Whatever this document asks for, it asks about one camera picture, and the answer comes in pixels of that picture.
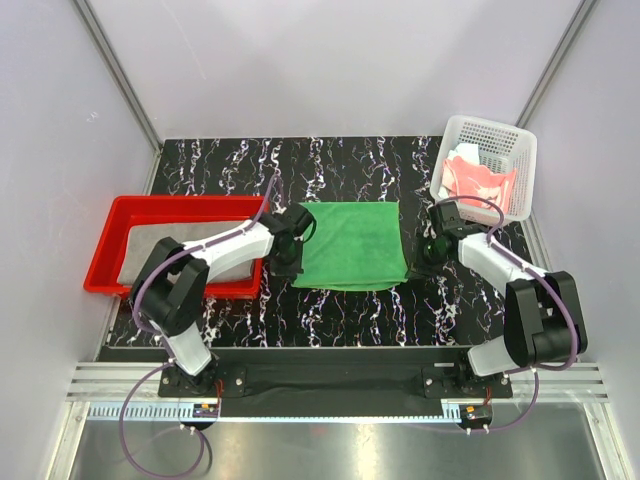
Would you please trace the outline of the pink towel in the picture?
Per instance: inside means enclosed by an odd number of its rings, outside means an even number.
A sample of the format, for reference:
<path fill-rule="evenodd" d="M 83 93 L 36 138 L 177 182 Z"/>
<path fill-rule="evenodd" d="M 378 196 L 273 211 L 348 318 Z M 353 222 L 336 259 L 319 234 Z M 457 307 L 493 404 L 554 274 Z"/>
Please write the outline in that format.
<path fill-rule="evenodd" d="M 473 196 L 496 204 L 503 213 L 510 207 L 517 170 L 508 174 L 493 173 L 481 164 L 472 164 L 461 156 L 446 158 L 443 164 L 441 193 L 452 196 Z"/>

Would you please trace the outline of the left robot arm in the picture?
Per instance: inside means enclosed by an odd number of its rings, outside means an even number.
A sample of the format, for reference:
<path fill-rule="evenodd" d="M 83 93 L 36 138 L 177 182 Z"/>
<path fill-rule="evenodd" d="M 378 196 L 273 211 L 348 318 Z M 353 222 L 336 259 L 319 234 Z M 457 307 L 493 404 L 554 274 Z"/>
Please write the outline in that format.
<path fill-rule="evenodd" d="M 181 384 L 196 396 L 215 386 L 218 360 L 196 325 L 209 281 L 259 259 L 274 275 L 296 279 L 303 273 L 303 236 L 312 236 L 317 220 L 300 204 L 282 213 L 258 212 L 209 238 L 179 243 L 159 240 L 130 292 L 133 319 L 161 336 Z"/>

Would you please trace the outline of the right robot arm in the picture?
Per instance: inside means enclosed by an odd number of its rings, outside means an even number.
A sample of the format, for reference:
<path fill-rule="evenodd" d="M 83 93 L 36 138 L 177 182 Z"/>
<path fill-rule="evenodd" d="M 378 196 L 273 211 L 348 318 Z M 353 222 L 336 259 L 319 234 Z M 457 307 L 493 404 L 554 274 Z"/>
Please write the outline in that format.
<path fill-rule="evenodd" d="M 457 390 L 472 397 L 505 374 L 573 366 L 588 346 L 573 276 L 517 256 L 491 230 L 464 220 L 454 201 L 439 202 L 428 214 L 433 234 L 418 240 L 411 271 L 434 276 L 456 261 L 497 290 L 504 304 L 502 335 L 462 355 L 453 374 Z"/>

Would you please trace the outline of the green towel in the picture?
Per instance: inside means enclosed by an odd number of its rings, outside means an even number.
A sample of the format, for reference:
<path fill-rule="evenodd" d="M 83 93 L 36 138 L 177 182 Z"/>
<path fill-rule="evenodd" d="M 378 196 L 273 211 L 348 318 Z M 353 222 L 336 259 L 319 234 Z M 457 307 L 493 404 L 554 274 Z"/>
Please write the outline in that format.
<path fill-rule="evenodd" d="M 399 204 L 305 202 L 316 220 L 303 247 L 296 288 L 379 291 L 406 281 Z"/>

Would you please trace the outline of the grey towel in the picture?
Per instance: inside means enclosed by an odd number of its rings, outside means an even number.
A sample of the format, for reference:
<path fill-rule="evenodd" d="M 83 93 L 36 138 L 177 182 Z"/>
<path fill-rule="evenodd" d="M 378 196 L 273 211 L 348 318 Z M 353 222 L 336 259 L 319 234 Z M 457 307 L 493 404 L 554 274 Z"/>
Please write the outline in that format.
<path fill-rule="evenodd" d="M 133 285 L 156 244 L 167 237 L 185 249 L 207 247 L 192 256 L 206 262 L 209 284 L 247 280 L 253 274 L 253 261 L 266 256 L 273 243 L 273 236 L 263 225 L 255 223 L 250 230 L 245 229 L 251 224 L 250 220 L 240 220 L 134 226 L 117 281 Z"/>

